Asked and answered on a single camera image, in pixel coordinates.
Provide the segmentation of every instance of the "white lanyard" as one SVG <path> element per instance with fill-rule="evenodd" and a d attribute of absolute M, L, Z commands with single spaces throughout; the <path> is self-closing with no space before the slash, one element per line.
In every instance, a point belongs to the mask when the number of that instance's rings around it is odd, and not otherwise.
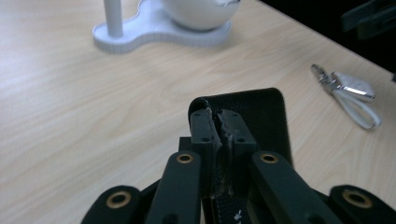
<path fill-rule="evenodd" d="M 370 130 L 381 125 L 381 118 L 363 102 L 370 102 L 375 98 L 374 92 L 367 82 L 340 73 L 332 73 L 329 76 L 323 68 L 316 64 L 311 66 L 311 71 L 317 75 L 325 90 L 363 129 Z"/>

